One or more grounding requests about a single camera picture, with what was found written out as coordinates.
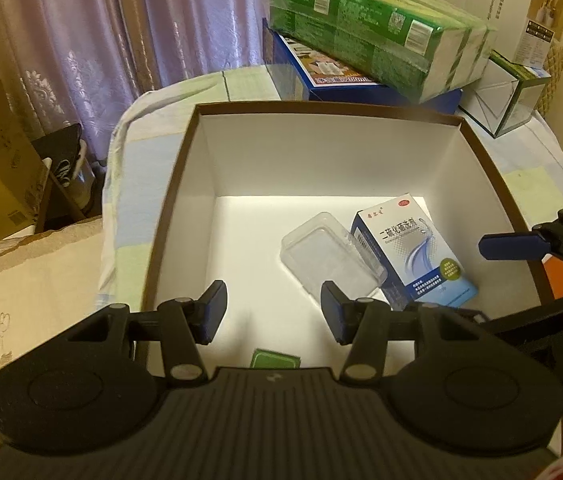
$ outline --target qr code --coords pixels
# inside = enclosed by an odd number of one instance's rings
[[[405,16],[404,14],[399,14],[396,10],[390,15],[388,20],[388,28],[393,32],[399,32],[404,26]]]

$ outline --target green packaged box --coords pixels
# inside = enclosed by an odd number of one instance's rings
[[[271,28],[417,103],[479,78],[475,67],[489,32],[465,11],[426,0],[271,0]]]

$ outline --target floral curtain pattern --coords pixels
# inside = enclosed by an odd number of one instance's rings
[[[31,139],[79,122],[103,161],[144,91],[261,62],[267,0],[0,0],[0,79]]]

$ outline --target blue box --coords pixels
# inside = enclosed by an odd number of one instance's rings
[[[376,83],[354,68],[292,38],[284,38],[263,20],[264,62],[282,101],[332,101],[386,106],[420,106],[454,114],[462,90],[457,88],[420,105],[390,86]]]
[[[459,307],[477,293],[433,221],[409,194],[359,211],[351,228],[388,272],[381,291],[393,310],[411,301]]]

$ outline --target round black disc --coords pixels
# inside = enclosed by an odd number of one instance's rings
[[[0,444],[97,449],[138,428],[156,400],[154,378],[123,355],[89,343],[42,346],[0,370]]]
[[[427,352],[385,381],[389,403],[414,433],[444,449],[483,456],[548,443],[563,389],[513,348],[455,342]]]

